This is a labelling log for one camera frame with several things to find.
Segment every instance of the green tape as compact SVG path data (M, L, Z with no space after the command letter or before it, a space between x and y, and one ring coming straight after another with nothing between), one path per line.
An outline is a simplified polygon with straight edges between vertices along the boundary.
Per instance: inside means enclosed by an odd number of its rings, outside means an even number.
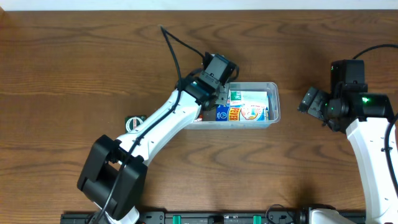
M173 224L181 224L181 216L174 215L173 216Z
M253 224L261 224L261 216L260 215L253 216Z

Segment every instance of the wood grain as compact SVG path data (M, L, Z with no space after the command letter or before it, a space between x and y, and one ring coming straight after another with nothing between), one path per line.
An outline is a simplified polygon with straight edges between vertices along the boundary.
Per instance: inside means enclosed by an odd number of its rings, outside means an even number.
M58 223L96 207L76 188L92 143L124 117L151 114L177 80L159 30L275 82L279 123L264 130L178 133L149 167L142 204L177 210L266 210L327 203L364 209L353 150L297 112L330 62L398 39L396 11L8 12L0 23L0 223ZM174 44L183 73L196 54ZM394 49L367 53L369 90L397 108Z

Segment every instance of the wooden table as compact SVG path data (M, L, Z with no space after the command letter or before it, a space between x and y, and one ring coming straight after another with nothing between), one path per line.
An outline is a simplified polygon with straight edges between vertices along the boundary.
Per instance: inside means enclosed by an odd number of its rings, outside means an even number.
M177 75L159 24L275 82L282 119L263 130L183 130L149 167L142 204L170 211L266 210L327 203L364 209L353 150L297 111L330 63L396 43L396 11L7 12L0 22L0 223L59 223L96 210L76 187L92 143L153 113ZM182 72L200 58L175 44ZM396 49L366 61L369 91L398 108Z

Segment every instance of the box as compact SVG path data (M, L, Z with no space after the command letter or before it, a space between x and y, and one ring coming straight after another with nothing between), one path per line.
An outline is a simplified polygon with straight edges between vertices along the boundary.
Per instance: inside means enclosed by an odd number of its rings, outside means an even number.
M229 90L266 91L269 102L269 120L267 121L199 121L189 124L185 129L259 129L268 128L280 120L278 87L273 82L231 82Z

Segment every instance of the white background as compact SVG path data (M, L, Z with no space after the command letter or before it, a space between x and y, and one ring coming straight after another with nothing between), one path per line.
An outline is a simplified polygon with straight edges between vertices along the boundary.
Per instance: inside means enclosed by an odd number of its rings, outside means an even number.
M398 9L398 0L0 0L18 10Z

